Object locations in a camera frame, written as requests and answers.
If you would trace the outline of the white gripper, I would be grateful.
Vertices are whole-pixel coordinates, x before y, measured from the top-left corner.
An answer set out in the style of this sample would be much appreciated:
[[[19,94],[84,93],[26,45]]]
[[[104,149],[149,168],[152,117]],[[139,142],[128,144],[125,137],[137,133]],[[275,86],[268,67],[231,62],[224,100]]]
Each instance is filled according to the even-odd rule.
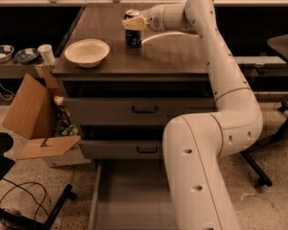
[[[183,4],[156,5],[142,11],[133,18],[124,19],[123,27],[131,31],[143,31],[146,25],[155,32],[178,31],[186,29],[186,17]]]

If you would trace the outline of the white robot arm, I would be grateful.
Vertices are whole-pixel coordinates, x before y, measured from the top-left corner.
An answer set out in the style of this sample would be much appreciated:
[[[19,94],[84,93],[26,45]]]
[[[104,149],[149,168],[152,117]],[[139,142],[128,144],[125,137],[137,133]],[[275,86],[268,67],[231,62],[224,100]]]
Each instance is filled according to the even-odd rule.
[[[217,110],[180,115],[163,131],[163,158],[178,230],[240,230],[217,158],[249,148],[261,134],[260,106],[220,34],[212,0],[157,5],[122,21],[125,29],[196,33]]]

